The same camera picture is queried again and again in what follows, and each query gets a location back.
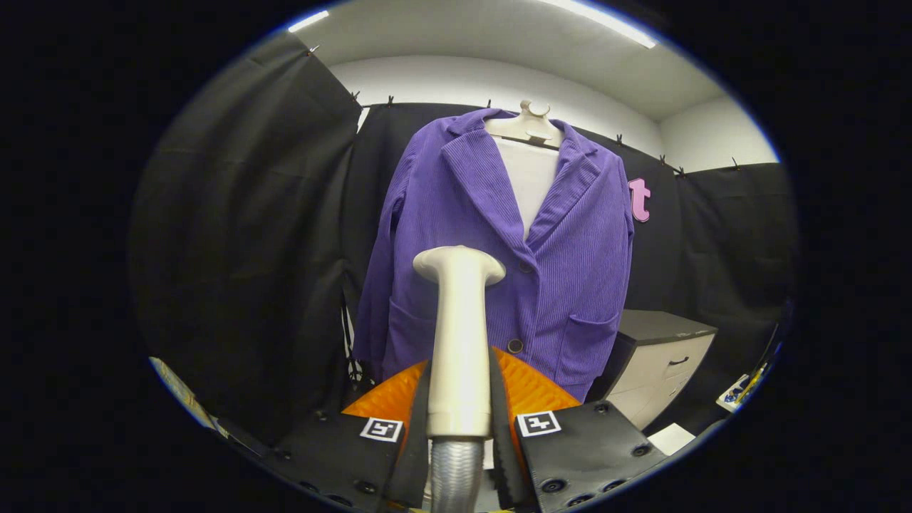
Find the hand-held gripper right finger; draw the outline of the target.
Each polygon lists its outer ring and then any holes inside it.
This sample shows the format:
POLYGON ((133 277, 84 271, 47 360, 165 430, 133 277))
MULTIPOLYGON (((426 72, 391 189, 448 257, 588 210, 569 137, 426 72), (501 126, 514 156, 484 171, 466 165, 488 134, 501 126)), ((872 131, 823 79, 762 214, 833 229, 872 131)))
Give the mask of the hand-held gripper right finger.
POLYGON ((581 512, 661 468, 664 451, 609 400, 581 403, 498 348, 491 353, 493 465, 499 504, 581 512))

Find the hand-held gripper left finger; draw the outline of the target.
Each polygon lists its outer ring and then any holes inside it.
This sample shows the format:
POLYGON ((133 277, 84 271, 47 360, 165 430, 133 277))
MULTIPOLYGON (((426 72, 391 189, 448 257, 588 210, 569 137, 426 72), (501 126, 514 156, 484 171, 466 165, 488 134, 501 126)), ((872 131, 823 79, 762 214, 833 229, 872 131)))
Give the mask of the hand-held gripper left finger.
POLYGON ((333 512, 407 512, 423 503, 430 364, 379 384, 339 412, 312 413, 261 463, 333 512))

